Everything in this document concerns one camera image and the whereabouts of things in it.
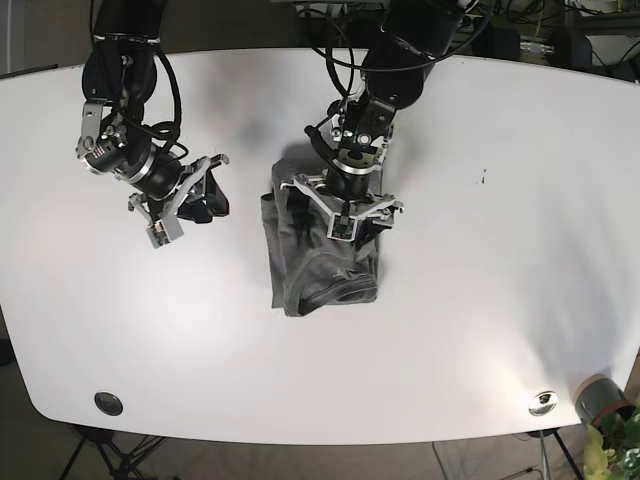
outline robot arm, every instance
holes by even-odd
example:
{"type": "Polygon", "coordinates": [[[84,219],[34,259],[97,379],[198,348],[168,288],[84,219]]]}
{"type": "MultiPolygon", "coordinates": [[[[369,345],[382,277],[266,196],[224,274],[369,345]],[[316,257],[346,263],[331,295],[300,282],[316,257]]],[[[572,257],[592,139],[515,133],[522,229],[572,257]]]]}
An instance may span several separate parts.
{"type": "Polygon", "coordinates": [[[358,241],[393,226],[403,205],[372,191],[370,176],[382,168],[396,113],[418,100],[433,60],[446,54],[464,13],[464,6],[447,0],[393,0],[362,64],[364,91],[329,109],[337,148],[318,127],[305,129],[330,168],[322,178],[297,176],[288,186],[329,214],[329,238],[358,241]]]}
{"type": "Polygon", "coordinates": [[[76,149],[89,171],[111,173],[140,191],[129,197],[129,210],[148,220],[147,232],[156,248],[183,234],[178,218],[209,223],[229,213],[227,198],[211,174],[228,163],[227,157],[180,163],[188,154],[178,142],[180,92],[159,39],[166,2],[103,0],[82,76],[86,103],[76,149]],[[174,119],[147,126],[142,124],[144,104],[156,86],[156,56],[169,76],[174,119]],[[103,118],[105,109],[110,111],[103,118]],[[184,150],[180,157],[171,151],[176,146],[184,150]]]}

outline green leaves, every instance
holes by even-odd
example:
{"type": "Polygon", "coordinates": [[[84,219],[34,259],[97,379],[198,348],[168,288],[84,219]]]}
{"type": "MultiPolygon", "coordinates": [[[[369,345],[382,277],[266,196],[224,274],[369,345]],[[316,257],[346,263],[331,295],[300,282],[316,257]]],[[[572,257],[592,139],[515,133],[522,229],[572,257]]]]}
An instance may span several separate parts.
{"type": "Polygon", "coordinates": [[[640,407],[626,422],[613,412],[599,429],[587,425],[584,473],[587,480],[640,480],[640,407]]]}
{"type": "Polygon", "coordinates": [[[618,467],[627,472],[640,473],[640,448],[627,450],[622,460],[618,462],[618,467]]]}
{"type": "Polygon", "coordinates": [[[631,418],[624,424],[624,434],[627,444],[640,447],[640,409],[636,408],[631,418]]]}
{"type": "Polygon", "coordinates": [[[609,439],[624,438],[626,425],[619,413],[614,412],[605,415],[600,423],[600,428],[605,437],[609,439]]]}
{"type": "Polygon", "coordinates": [[[584,446],[584,475],[587,480],[607,480],[609,460],[603,450],[604,438],[593,426],[587,425],[587,443],[584,446]]]}

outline metal bracket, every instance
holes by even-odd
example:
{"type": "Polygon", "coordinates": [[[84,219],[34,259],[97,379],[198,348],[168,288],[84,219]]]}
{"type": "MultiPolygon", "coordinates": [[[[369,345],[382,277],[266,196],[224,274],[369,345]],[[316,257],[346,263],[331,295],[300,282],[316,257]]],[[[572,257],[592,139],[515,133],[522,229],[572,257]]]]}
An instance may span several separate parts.
{"type": "Polygon", "coordinates": [[[84,158],[93,152],[100,137],[100,123],[104,103],[87,101],[82,108],[82,126],[80,128],[80,140],[76,147],[78,158],[84,158]]]}
{"type": "Polygon", "coordinates": [[[349,214],[343,215],[344,201],[329,195],[318,193],[324,186],[324,177],[320,175],[296,175],[291,183],[282,182],[280,189],[297,188],[311,198],[329,217],[327,238],[343,242],[353,242],[358,233],[360,223],[372,219],[373,223],[387,228],[393,227],[394,211],[404,211],[404,204],[398,202],[393,195],[372,195],[373,203],[353,202],[349,204],[349,214]]]}
{"type": "Polygon", "coordinates": [[[157,220],[153,220],[148,209],[145,208],[146,198],[140,193],[134,193],[129,197],[129,210],[137,210],[149,222],[147,234],[154,248],[176,241],[184,231],[176,216],[180,206],[189,201],[193,196],[199,198],[203,191],[200,183],[205,181],[206,173],[222,163],[229,163],[226,155],[216,155],[214,158],[202,157],[196,160],[195,166],[186,167],[186,177],[175,193],[170,196],[170,201],[165,204],[157,220]]]}

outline white table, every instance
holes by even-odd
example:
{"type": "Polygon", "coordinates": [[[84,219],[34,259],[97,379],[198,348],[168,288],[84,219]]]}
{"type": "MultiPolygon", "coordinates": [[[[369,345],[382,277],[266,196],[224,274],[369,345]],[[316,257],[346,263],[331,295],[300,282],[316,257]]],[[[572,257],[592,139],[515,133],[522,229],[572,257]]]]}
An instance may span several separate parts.
{"type": "MultiPolygon", "coordinates": [[[[259,196],[337,98],[309,51],[177,55],[182,140],[231,215],[154,250],[129,186],[75,159],[81,68],[0,82],[0,302],[35,407],[173,437],[374,444],[577,422],[596,372],[640,344],[637,87],[474,58],[397,116],[370,305],[271,310],[259,196]],[[553,390],[543,417],[530,400],[553,390]],[[124,404],[108,417],[94,394],[124,404]]],[[[148,123],[172,115],[165,76],[148,123]]]]}

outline dark gray cloth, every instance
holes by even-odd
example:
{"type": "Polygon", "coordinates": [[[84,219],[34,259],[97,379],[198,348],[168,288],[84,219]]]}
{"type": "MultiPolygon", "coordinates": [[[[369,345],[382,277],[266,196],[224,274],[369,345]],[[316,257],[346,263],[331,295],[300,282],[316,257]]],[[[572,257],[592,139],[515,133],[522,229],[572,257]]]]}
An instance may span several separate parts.
{"type": "Polygon", "coordinates": [[[378,293],[378,246],[327,238],[327,216],[296,188],[280,189],[293,175],[317,175],[319,158],[284,158],[272,168],[272,192],[262,197],[262,222],[269,248],[272,308],[290,317],[324,305],[369,303],[378,293]]]}

